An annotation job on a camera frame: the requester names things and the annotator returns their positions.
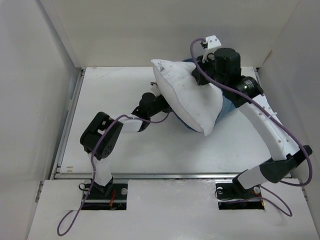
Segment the blue pillowcase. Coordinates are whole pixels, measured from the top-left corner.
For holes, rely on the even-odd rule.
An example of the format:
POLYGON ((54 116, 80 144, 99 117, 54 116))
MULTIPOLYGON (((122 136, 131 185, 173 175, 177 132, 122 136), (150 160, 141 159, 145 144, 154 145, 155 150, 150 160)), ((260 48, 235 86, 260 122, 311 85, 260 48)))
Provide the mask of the blue pillowcase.
POLYGON ((174 92, 179 103, 173 109, 176 117, 190 130, 209 135, 215 124, 236 107, 212 83, 198 85, 192 76, 196 65, 190 61, 175 61, 174 92))

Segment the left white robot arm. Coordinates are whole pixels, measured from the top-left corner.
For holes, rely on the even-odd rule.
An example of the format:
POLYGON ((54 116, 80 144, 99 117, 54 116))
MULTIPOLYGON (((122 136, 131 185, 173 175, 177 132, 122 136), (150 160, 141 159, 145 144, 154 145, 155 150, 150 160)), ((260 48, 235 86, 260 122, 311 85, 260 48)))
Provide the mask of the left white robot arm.
POLYGON ((121 133, 139 133, 150 124, 162 123, 164 120, 152 121, 158 113, 166 116, 172 111, 162 95, 144 93, 138 106, 130 115, 122 114, 116 118, 103 111, 98 112, 80 137, 80 144, 89 154, 92 178, 89 191, 99 197, 107 198, 112 193, 113 177, 108 166, 99 170, 99 162, 107 158, 114 150, 121 133))

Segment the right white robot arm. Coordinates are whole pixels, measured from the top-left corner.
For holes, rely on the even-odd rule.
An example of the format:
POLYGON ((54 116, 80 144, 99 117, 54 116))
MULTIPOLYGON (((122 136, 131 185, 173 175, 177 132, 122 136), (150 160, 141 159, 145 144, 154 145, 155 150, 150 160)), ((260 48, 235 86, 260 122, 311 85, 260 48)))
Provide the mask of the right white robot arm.
POLYGON ((278 183, 307 161, 310 183, 313 168, 308 145, 302 145, 278 120, 271 109, 263 89, 251 76, 242 75, 241 57, 232 48, 209 47, 206 43, 202 56, 194 59, 196 69, 192 72, 197 84, 212 83, 222 90, 228 99, 254 126, 270 153, 270 159, 238 174, 232 181, 231 190, 243 197, 250 189, 265 182, 278 183))

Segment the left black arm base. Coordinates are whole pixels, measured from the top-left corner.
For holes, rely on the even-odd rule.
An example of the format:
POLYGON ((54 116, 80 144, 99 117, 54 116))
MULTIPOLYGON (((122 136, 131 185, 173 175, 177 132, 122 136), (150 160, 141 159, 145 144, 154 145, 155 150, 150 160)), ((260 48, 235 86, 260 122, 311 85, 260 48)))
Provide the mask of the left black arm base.
POLYGON ((83 211, 125 211, 128 182, 112 179, 105 187, 93 186, 81 206, 83 211))

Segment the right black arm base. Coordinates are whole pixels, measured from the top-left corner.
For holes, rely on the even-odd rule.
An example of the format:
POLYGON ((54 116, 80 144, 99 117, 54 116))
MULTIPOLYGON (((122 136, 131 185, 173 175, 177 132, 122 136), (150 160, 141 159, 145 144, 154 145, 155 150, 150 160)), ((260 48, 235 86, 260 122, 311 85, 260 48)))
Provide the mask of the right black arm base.
POLYGON ((215 181, 215 197, 219 210, 264 210, 260 186, 244 189, 231 179, 215 181))

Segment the white pillow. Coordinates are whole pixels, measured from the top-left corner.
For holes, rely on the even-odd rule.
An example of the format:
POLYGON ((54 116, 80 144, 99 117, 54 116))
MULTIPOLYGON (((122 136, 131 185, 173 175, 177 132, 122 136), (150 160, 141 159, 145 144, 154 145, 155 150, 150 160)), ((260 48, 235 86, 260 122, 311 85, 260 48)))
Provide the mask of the white pillow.
POLYGON ((192 76, 192 62, 152 59, 160 94, 173 112, 192 130, 209 135, 223 109, 222 91, 209 83, 198 85, 192 76))

